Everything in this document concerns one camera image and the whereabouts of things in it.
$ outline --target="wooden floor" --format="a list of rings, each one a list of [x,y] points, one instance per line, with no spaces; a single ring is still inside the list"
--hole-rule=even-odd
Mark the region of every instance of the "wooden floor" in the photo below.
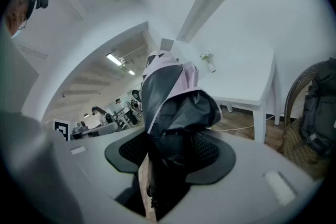
[[[215,131],[219,130],[231,130],[231,129],[238,129],[242,127],[249,127],[253,125],[253,116],[248,115],[245,113],[240,112],[232,112],[229,113],[226,109],[222,110],[223,117],[220,122],[213,125],[211,129]],[[269,147],[274,148],[277,150],[281,145],[282,134],[284,131],[284,123],[280,122],[279,126],[274,125],[274,119],[270,119],[266,122],[266,139],[265,144]],[[226,133],[237,135],[240,137],[244,137],[247,139],[254,139],[254,128],[247,128],[241,130],[232,130],[232,131],[225,131]],[[146,156],[145,160],[143,161],[140,169],[139,169],[139,183],[140,183],[140,190],[142,195],[142,200],[146,209],[146,217],[156,222],[155,212],[154,209],[151,208],[151,198],[148,197],[146,192],[147,186],[147,174],[148,174],[148,155]]]
[[[221,121],[213,125],[211,127],[212,130],[214,131],[231,130],[231,129],[249,127],[254,124],[252,115],[236,111],[230,113],[226,109],[223,109],[222,113],[223,117]],[[274,125],[274,118],[266,122],[265,144],[271,148],[274,148],[275,150],[277,150],[280,147],[282,142],[282,136],[284,132],[283,124],[284,124],[283,122],[280,122],[279,126]],[[240,137],[254,140],[254,127],[241,130],[225,131],[225,132],[232,135],[237,135]]]

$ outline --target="white cable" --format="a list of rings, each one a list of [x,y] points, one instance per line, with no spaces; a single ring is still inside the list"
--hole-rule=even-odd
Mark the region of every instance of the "white cable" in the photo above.
[[[302,107],[299,106],[299,107],[297,107],[297,108],[295,108],[295,109],[292,109],[292,112],[293,112],[294,110],[296,110],[296,109],[299,109],[299,108],[302,108]],[[269,117],[268,119],[266,119],[266,121],[268,121],[269,119],[272,119],[273,117],[275,117],[275,115],[273,115],[272,117]],[[235,130],[241,130],[241,129],[251,128],[251,127],[253,127],[253,126],[254,126],[254,124],[251,125],[251,126],[249,126],[249,127],[243,127],[243,128],[237,128],[237,129],[228,129],[228,130],[214,130],[214,131],[216,131],[216,132],[235,131]]]

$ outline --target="ceiling light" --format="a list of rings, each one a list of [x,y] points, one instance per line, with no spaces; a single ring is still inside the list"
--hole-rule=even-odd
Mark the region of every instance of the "ceiling light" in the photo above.
[[[122,65],[122,63],[116,57],[114,57],[112,54],[107,54],[106,57],[109,58],[112,62],[114,62],[117,66]]]

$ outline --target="wicker chair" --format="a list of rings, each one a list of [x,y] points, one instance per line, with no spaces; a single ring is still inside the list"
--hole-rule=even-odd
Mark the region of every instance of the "wicker chair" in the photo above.
[[[315,78],[323,63],[324,62],[319,62],[307,68],[290,88],[285,105],[282,145],[279,149],[287,159],[301,167],[313,179],[321,178],[326,174],[329,160],[319,158],[318,154],[308,145],[294,149],[294,147],[302,141],[300,136],[302,118],[291,123],[290,114],[298,94]]]

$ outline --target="gray backpack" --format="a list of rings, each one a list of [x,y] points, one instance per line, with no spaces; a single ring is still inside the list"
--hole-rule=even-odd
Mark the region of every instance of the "gray backpack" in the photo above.
[[[317,73],[304,102],[301,137],[320,156],[327,157],[336,142],[336,59]]]

